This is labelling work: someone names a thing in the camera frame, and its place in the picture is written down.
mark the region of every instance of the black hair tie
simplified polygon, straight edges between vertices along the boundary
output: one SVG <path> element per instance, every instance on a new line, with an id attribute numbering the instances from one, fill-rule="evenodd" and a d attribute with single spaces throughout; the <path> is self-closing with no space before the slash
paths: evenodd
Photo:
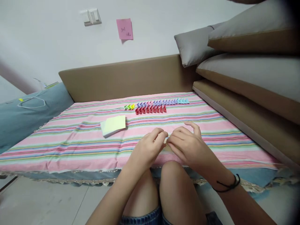
<path id="1" fill-rule="evenodd" d="M 239 176 L 238 174 L 237 174 L 237 177 L 238 177 L 238 181 L 237 181 L 236 176 L 234 176 L 234 183 L 231 184 L 231 185 L 229 185 L 229 186 L 228 186 L 228 185 L 225 185 L 225 184 L 223 184 L 223 183 L 221 183 L 221 182 L 219 182 L 219 181 L 217 181 L 218 184 L 223 185 L 224 187 L 227 187 L 227 188 L 228 188 L 227 190 L 224 190 L 224 191 L 218 191 L 218 190 L 216 190 L 216 189 L 214 189 L 214 188 L 213 188 L 213 189 L 214 189 L 216 192 L 220 192 L 220 193 L 230 191 L 230 190 L 236 188 L 236 187 L 240 184 L 241 179 L 240 179 L 240 176 Z"/>

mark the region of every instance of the wall switch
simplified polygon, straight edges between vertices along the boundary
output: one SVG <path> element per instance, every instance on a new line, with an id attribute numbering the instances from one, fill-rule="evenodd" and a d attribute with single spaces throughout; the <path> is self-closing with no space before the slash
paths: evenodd
<path id="1" fill-rule="evenodd" d="M 96 8 L 90 10 L 81 10 L 79 11 L 79 14 L 81 15 L 83 23 L 86 27 L 102 23 L 98 9 Z"/>

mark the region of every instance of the pink sticky note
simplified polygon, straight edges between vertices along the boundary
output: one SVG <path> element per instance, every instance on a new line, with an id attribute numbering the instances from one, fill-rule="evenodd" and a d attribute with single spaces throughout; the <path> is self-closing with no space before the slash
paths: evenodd
<path id="1" fill-rule="evenodd" d="M 121 40 L 133 40 L 131 19 L 117 19 L 117 26 Z"/>

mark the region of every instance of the pink striped cloth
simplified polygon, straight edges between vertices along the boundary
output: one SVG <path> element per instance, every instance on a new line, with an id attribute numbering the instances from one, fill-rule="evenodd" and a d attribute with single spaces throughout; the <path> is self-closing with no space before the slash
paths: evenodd
<path id="1" fill-rule="evenodd" d="M 166 113 L 136 115 L 134 110 L 124 110 L 128 104 L 177 98 L 187 98 L 190 103 L 167 105 Z M 104 139 L 100 122 L 118 115 L 126 115 L 127 129 Z M 179 126 L 193 131 L 184 121 L 200 126 L 203 140 L 228 168 L 283 167 L 196 93 L 181 92 L 75 103 L 1 154 L 0 170 L 62 173 L 120 169 L 137 142 L 155 127 L 169 135 Z M 170 160 L 183 164 L 174 153 L 163 150 L 153 166 L 160 167 Z"/>

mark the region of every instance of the stack of paper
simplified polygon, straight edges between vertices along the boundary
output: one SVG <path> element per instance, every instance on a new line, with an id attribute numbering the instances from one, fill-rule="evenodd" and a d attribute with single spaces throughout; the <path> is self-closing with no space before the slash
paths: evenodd
<path id="1" fill-rule="evenodd" d="M 125 116 L 116 116 L 100 122 L 102 135 L 107 138 L 126 128 Z"/>

